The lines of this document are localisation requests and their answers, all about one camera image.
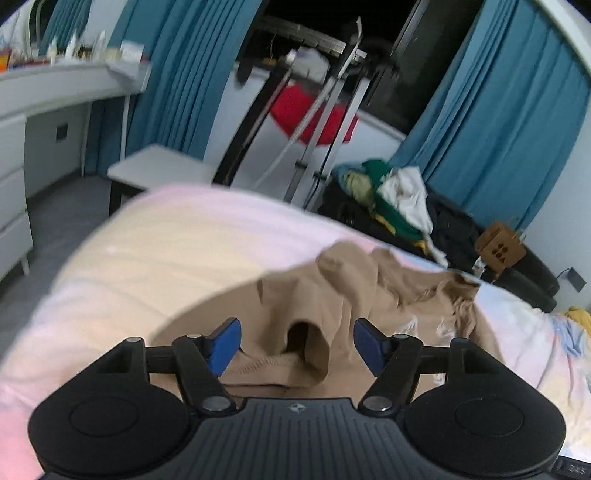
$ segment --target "logo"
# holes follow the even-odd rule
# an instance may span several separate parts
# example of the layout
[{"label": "logo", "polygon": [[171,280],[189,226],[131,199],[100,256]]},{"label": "logo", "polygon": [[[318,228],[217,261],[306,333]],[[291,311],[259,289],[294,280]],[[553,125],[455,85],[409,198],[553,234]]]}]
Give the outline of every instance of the logo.
[{"label": "logo", "polygon": [[306,406],[302,405],[301,403],[294,403],[293,405],[290,405],[290,410],[293,413],[302,413],[305,409]]}]

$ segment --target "wall socket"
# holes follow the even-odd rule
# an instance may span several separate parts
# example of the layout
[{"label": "wall socket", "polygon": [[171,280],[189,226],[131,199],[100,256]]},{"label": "wall socket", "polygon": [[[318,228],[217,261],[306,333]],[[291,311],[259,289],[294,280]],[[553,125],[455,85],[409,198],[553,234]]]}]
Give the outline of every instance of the wall socket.
[{"label": "wall socket", "polygon": [[580,293],[587,284],[583,277],[579,275],[579,272],[577,272],[573,267],[570,267],[566,271],[566,278],[578,293]]},{"label": "wall socket", "polygon": [[68,138],[68,124],[59,125],[56,128],[56,142],[61,142]]}]

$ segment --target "white drawer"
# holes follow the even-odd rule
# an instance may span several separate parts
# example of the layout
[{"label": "white drawer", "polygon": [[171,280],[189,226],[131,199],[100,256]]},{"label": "white drawer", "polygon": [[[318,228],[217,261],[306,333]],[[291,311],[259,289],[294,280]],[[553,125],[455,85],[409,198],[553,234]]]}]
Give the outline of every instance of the white drawer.
[{"label": "white drawer", "polygon": [[23,213],[0,232],[0,280],[33,248],[29,215]]},{"label": "white drawer", "polygon": [[0,180],[0,231],[27,210],[22,168]]},{"label": "white drawer", "polygon": [[0,179],[25,164],[26,126],[24,116],[0,122]]}]

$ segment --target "blue curtain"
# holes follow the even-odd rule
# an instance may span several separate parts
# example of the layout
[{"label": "blue curtain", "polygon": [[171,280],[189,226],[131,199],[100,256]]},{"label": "blue curtain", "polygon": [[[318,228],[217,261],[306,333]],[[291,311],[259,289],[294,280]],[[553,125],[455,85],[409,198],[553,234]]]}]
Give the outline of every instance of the blue curtain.
[{"label": "blue curtain", "polygon": [[74,32],[80,36],[88,22],[91,3],[92,0],[57,0],[43,34],[39,53],[46,54],[53,37],[57,37],[58,48],[66,48]]},{"label": "blue curtain", "polygon": [[526,227],[580,131],[590,80],[530,0],[486,0],[425,112],[392,157],[483,226]]},{"label": "blue curtain", "polygon": [[[236,55],[261,0],[129,0],[111,46],[145,46],[152,74],[136,98],[126,153],[151,143],[203,158]],[[87,171],[119,160],[122,99],[98,102],[90,122]]]}]

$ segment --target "bottle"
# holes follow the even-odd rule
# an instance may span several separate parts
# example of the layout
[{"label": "bottle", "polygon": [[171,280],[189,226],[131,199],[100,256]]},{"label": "bottle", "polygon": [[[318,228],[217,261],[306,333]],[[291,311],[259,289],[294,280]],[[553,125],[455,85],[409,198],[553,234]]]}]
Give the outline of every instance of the bottle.
[{"label": "bottle", "polygon": [[49,59],[50,63],[53,65],[56,62],[57,57],[57,37],[53,37],[53,40],[47,47],[47,58]]},{"label": "bottle", "polygon": [[107,38],[107,32],[103,30],[95,41],[95,45],[92,47],[92,59],[100,60],[100,56],[105,50],[105,40]]},{"label": "bottle", "polygon": [[67,59],[74,58],[74,56],[76,55],[77,44],[78,44],[78,35],[76,34],[76,31],[74,30],[74,33],[72,34],[72,37],[70,39],[70,43],[68,43],[68,46],[66,47],[66,58]]}]

